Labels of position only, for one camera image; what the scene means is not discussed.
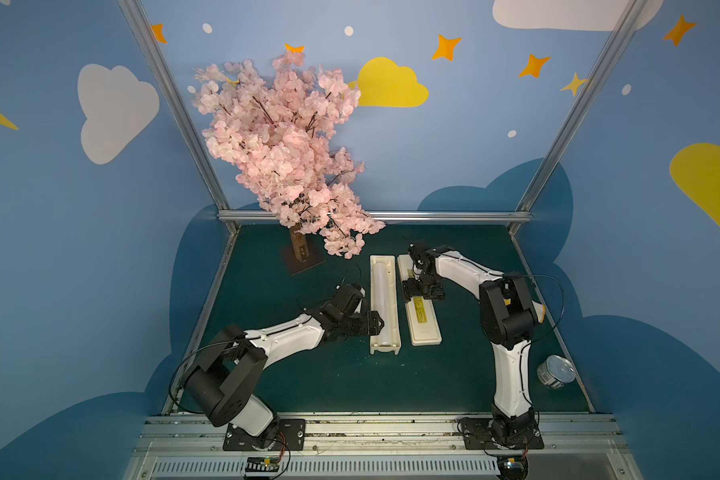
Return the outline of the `cream plastic wrap dispenser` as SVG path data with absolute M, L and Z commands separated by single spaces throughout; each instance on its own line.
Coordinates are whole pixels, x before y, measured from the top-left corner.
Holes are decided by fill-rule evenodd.
M 390 299 L 389 314 L 393 328 L 394 344 L 390 348 L 381 349 L 378 346 L 378 336 L 371 336 L 369 340 L 370 353 L 394 353 L 398 355 L 402 347 L 399 321 L 398 286 L 402 281 L 414 277 L 413 262 L 409 255 L 371 255 L 371 309 L 377 311 L 374 298 L 374 276 L 373 267 L 375 263 L 383 263 L 387 268 L 387 289 Z M 442 335 L 437 321 L 433 302 L 423 300 L 421 297 L 414 297 L 411 301 L 403 299 L 403 306 L 409 326 L 411 344 L 414 347 L 435 346 L 442 342 Z

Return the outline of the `white plastic wrap roll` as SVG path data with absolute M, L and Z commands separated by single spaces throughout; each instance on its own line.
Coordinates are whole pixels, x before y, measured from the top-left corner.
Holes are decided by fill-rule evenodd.
M 390 299 L 387 289 L 388 282 L 386 265 L 383 263 L 375 263 L 373 267 L 373 276 L 376 309 L 384 322 L 384 325 L 378 334 L 377 343 L 381 349 L 390 348 L 394 344 L 394 335 L 389 314 Z

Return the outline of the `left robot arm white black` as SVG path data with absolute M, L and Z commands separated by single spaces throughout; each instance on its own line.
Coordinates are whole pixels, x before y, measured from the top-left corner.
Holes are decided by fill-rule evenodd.
M 339 286 L 332 297 L 292 320 L 260 329 L 231 324 L 192 354 L 178 387 L 215 427 L 230 426 L 259 443 L 280 438 L 278 415 L 254 395 L 264 371 L 292 355 L 326 342 L 377 335 L 381 315 L 370 308 L 358 284 Z

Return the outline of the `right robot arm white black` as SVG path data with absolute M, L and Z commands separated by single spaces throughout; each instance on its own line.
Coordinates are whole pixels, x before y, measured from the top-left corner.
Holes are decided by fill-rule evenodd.
M 442 300 L 449 280 L 472 294 L 479 304 L 480 325 L 493 349 L 496 388 L 492 404 L 493 436 L 508 445 L 528 434 L 540 436 L 529 392 L 528 356 L 534 330 L 541 323 L 538 304 L 526 280 L 471 260 L 458 251 L 411 243 L 408 255 L 414 276 L 403 282 L 407 300 Z

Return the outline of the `yellow white work glove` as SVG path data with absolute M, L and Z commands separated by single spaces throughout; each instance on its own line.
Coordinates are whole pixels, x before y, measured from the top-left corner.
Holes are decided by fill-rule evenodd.
M 543 304 L 538 303 L 538 302 L 534 302 L 533 306 L 534 306 L 535 312 L 537 314 L 538 321 L 543 322 L 546 317 L 546 307 Z

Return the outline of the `silver tin can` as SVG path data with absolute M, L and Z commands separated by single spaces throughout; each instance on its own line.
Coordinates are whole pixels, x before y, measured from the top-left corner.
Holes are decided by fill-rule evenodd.
M 568 359 L 550 355 L 538 366 L 537 377 L 545 387 L 558 390 L 576 380 L 576 371 Z

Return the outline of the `small green circuit board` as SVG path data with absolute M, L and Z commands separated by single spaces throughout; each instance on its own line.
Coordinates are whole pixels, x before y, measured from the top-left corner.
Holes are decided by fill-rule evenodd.
M 265 456 L 256 457 L 249 456 L 243 464 L 242 475 L 244 479 L 264 478 L 271 479 L 276 477 L 281 470 L 281 461 L 275 457 Z

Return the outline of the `pink cherry blossom tree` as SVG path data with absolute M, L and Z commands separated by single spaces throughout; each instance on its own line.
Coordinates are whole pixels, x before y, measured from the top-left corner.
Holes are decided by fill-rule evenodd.
M 384 223 L 363 209 L 351 188 L 365 166 L 331 140 L 359 105 L 359 89 L 339 69 L 307 67 L 287 49 L 265 80 L 246 59 L 195 73 L 193 106 L 211 122 L 209 154 L 238 168 L 236 180 L 261 209 L 296 236 L 318 235 L 325 251 L 350 259 Z

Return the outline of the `aluminium frame back bar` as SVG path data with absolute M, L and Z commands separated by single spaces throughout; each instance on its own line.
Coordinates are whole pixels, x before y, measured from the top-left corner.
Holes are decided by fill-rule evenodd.
M 370 211 L 386 223 L 407 224 L 524 224 L 532 220 L 529 212 L 456 212 L 456 211 Z M 263 210 L 220 210 L 216 217 L 222 222 L 278 222 L 272 213 Z

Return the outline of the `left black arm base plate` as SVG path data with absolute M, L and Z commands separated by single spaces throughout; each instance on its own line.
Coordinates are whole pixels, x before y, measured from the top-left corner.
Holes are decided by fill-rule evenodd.
M 302 451 L 304 448 L 306 421 L 304 419 L 281 419 L 275 417 L 259 435 L 228 425 L 222 449 L 224 451 Z

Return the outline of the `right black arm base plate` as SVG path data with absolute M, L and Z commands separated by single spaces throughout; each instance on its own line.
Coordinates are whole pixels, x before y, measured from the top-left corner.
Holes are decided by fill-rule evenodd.
M 533 416 L 495 418 L 462 417 L 457 432 L 467 450 L 541 450 L 545 447 Z

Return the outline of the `aluminium front rail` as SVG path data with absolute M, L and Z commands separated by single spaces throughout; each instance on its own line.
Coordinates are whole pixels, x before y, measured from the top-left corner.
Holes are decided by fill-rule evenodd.
M 639 479 L 616 420 L 554 413 L 540 419 L 541 450 L 467 450 L 457 432 L 478 413 L 290 413 L 306 421 L 302 451 L 224 451 L 228 427 L 198 415 L 147 419 L 127 479 L 244 479 L 247 457 L 281 461 L 271 479 Z

